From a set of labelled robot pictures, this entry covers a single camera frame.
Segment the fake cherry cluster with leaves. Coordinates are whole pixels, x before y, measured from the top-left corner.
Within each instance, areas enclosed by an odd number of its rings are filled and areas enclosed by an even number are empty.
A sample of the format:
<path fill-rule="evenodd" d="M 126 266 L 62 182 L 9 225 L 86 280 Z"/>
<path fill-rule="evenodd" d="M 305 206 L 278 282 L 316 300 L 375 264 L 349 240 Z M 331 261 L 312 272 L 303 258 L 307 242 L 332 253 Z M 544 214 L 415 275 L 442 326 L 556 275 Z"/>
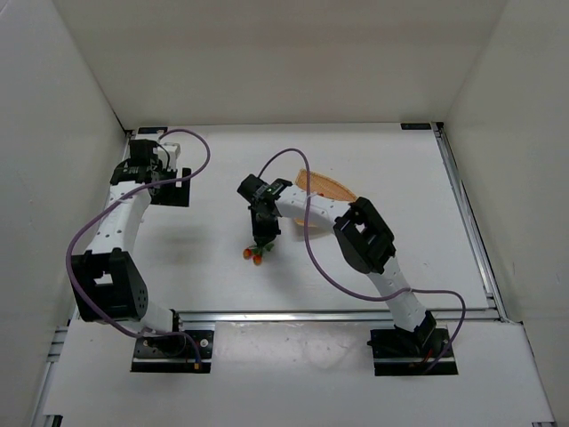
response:
<path fill-rule="evenodd" d="M 243 251 L 243 258 L 245 260 L 252 260 L 255 266 L 259 266 L 262 263 L 263 255 L 270 252 L 274 247 L 273 243 L 268 243 L 266 245 L 252 245 L 246 247 Z"/>

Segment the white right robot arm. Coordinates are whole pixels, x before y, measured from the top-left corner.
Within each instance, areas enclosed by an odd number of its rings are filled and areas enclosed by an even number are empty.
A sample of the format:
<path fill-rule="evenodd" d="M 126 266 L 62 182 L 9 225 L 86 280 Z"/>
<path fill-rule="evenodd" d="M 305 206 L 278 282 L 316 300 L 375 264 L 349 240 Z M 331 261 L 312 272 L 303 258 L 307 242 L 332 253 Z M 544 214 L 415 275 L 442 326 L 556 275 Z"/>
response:
<path fill-rule="evenodd" d="M 258 246 L 267 246 L 280 234 L 280 218 L 301 217 L 307 225 L 330 230 L 349 267 L 364 274 L 380 294 L 375 300 L 389 307 L 395 324 L 389 350 L 403 357 L 421 355 L 436 321 L 412 293 L 397 261 L 394 234 L 371 201 L 330 199 L 287 180 L 267 183 L 253 174 L 244 178 L 237 193 L 249 204 Z"/>

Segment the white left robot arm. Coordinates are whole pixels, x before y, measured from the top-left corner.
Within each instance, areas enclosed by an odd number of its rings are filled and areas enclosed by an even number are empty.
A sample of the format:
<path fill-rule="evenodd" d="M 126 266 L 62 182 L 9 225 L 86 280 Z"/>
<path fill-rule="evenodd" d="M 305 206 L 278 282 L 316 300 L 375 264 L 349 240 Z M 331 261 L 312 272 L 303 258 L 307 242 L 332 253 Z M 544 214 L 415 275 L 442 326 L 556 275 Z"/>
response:
<path fill-rule="evenodd" d="M 190 183 L 179 170 L 180 145 L 149 139 L 129 142 L 129 155 L 114 169 L 106 207 L 113 210 L 97 220 L 98 228 L 83 254 L 70 258 L 76 278 L 74 295 L 86 322 L 116 322 L 129 334 L 178 332 L 175 310 L 150 301 L 146 283 L 132 252 L 143 214 L 150 205 L 187 207 Z"/>

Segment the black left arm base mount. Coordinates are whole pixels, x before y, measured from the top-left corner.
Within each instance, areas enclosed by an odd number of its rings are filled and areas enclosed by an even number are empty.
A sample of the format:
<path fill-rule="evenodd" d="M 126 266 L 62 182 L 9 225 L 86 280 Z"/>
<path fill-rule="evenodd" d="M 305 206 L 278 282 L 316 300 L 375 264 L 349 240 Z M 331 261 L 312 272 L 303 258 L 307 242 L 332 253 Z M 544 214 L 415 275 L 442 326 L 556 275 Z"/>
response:
<path fill-rule="evenodd" d="M 186 330 L 199 350 L 200 364 L 196 363 L 196 349 L 184 337 L 145 337 L 136 341 L 132 354 L 134 373 L 209 374 L 212 369 L 214 331 Z"/>

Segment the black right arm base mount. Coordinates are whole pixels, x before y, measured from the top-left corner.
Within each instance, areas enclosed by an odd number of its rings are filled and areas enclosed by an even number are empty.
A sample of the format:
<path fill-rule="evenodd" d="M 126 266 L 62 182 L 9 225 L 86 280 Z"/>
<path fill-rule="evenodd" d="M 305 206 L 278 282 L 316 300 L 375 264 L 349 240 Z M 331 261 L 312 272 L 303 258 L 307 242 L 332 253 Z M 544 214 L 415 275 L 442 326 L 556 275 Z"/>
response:
<path fill-rule="evenodd" d="M 457 375 L 458 367 L 450 348 L 433 366 L 430 365 L 448 344 L 450 335 L 446 328 L 437 327 L 425 344 L 415 345 L 405 338 L 402 331 L 372 329 L 367 345 L 372 349 L 373 369 L 376 377 Z"/>

